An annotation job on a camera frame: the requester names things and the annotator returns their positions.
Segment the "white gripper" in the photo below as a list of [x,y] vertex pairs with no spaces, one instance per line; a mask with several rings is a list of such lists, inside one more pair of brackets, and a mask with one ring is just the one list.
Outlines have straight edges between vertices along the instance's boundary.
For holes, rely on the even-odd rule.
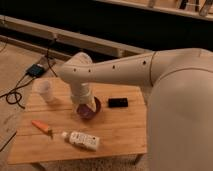
[[89,83],[71,84],[71,100],[75,106],[86,104],[91,110],[96,109],[95,98]]

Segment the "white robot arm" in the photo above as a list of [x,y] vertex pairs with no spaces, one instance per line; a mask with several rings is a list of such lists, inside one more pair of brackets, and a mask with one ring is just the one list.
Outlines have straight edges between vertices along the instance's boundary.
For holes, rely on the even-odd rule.
[[150,171],[213,171],[213,52],[155,51],[94,63],[80,52],[62,65],[73,102],[92,100],[91,83],[152,88],[147,105]]

